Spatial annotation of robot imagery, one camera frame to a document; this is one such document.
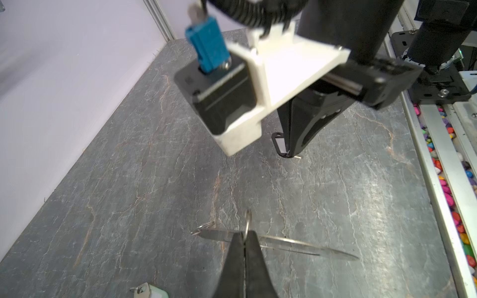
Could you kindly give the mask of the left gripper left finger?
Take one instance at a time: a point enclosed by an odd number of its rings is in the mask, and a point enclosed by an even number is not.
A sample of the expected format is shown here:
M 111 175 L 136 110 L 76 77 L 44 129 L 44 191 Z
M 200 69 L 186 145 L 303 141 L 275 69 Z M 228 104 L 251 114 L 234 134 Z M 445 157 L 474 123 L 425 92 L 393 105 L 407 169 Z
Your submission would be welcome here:
M 234 233 L 213 298 L 245 297 L 245 244 L 242 232 Z

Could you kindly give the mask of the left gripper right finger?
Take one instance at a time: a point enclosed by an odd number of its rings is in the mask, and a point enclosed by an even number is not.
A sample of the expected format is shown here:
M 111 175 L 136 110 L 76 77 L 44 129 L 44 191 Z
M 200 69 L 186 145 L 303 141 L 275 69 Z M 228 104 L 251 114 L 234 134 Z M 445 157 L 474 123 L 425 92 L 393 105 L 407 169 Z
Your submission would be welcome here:
M 265 264 L 255 231 L 248 231 L 245 240 L 245 296 L 246 298 L 278 298 Z

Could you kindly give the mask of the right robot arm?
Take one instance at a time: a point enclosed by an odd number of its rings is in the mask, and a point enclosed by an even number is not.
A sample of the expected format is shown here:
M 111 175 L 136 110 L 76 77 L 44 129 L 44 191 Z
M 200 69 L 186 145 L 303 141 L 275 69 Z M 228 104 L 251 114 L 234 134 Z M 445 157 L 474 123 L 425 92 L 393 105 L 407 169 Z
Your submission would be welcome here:
M 379 110 L 430 68 L 441 70 L 477 28 L 475 1 L 420 1 L 410 56 L 378 50 L 401 1 L 214 1 L 244 25 L 248 46 L 223 38 L 207 1 L 194 3 L 186 38 L 197 59 L 175 82 L 228 156 L 262 136 L 273 112 L 279 156 L 300 154 L 354 102 Z

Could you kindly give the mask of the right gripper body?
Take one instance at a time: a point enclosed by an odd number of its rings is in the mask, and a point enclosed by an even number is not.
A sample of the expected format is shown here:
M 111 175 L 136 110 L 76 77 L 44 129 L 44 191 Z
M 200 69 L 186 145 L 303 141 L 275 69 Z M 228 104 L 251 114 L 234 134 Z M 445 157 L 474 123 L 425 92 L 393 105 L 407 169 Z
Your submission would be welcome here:
M 390 57 L 337 66 L 290 100 L 292 111 L 344 111 L 355 102 L 379 110 L 418 79 L 422 68 Z

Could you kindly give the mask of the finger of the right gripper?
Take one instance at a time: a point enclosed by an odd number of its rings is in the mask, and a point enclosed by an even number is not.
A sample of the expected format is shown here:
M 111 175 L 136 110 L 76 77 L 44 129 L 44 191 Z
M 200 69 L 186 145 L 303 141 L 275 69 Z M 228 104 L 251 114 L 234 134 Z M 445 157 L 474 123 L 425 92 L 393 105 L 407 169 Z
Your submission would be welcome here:
M 297 155 L 297 137 L 293 136 L 293 100 L 283 104 L 277 110 L 282 133 L 285 138 L 286 149 L 290 155 Z
M 303 93 L 291 101 L 289 119 L 289 155 L 299 155 L 310 141 L 354 103 L 340 93 Z

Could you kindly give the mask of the key with black tag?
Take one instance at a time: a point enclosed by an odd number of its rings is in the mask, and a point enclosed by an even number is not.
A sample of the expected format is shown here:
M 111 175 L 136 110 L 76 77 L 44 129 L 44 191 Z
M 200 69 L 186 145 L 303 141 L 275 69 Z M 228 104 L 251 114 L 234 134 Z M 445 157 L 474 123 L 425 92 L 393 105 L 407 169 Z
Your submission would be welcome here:
M 275 132 L 272 134 L 272 142 L 274 145 L 277 154 L 282 158 L 297 158 L 302 159 L 301 156 L 291 156 L 289 151 L 286 149 L 286 143 L 283 133 Z

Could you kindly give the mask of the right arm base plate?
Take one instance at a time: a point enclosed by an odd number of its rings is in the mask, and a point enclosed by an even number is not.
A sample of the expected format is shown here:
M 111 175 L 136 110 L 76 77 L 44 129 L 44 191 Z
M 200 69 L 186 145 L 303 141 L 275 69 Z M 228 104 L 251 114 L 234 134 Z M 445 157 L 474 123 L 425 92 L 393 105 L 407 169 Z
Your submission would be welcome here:
M 404 58 L 415 36 L 410 31 L 392 34 L 391 44 L 397 57 Z M 414 104 L 454 104 L 467 102 L 471 98 L 470 91 L 453 62 L 449 62 L 447 68 L 436 74 L 422 71 L 408 89 L 408 94 Z

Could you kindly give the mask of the aluminium frame profiles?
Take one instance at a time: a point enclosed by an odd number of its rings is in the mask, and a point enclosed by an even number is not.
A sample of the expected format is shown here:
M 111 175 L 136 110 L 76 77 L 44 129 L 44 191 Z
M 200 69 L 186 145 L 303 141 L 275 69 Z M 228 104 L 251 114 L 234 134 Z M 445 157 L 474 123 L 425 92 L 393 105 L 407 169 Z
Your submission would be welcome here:
M 176 40 L 176 34 L 174 33 L 174 30 L 166 17 L 165 11 L 160 6 L 160 1 L 144 0 L 144 4 L 149 10 L 165 41 L 169 42 Z

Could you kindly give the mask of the aluminium rail with coloured beads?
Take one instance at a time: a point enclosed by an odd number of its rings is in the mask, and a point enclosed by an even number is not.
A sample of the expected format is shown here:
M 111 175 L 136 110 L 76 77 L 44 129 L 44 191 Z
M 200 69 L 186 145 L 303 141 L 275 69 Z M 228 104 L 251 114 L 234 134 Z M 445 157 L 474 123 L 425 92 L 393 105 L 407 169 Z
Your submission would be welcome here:
M 416 34 L 404 58 L 395 32 Z M 388 53 L 436 74 L 453 62 L 470 91 L 467 102 L 414 104 L 401 94 L 455 289 L 477 295 L 477 24 L 450 1 L 406 1 L 385 39 Z

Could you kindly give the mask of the key with white-green tag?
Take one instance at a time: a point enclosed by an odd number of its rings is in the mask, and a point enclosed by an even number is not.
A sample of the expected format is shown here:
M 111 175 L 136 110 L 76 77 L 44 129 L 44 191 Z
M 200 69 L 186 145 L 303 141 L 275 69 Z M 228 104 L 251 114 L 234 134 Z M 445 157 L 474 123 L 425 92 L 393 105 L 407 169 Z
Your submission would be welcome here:
M 149 283 L 143 283 L 139 286 L 129 289 L 134 298 L 169 298 L 166 291 L 159 289 Z

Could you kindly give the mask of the large toothed metal keyring disc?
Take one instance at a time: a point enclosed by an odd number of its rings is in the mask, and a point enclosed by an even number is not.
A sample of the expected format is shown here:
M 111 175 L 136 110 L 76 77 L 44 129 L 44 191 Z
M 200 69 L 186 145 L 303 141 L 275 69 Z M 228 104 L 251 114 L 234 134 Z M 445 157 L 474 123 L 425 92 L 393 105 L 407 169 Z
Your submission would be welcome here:
M 245 237 L 248 237 L 252 234 L 252 211 L 249 209 L 247 209 L 245 213 L 245 220 L 245 230 L 243 231 L 215 228 L 215 222 L 208 222 L 192 230 L 191 235 L 199 236 L 208 240 L 230 243 L 232 241 L 233 234 L 235 233 L 241 233 Z M 257 237 L 259 246 L 262 248 L 283 250 L 285 252 L 299 253 L 317 257 L 336 258 L 345 261 L 359 260 L 359 257 L 350 253 L 329 247 L 319 247 L 299 240 L 260 234 L 258 234 Z

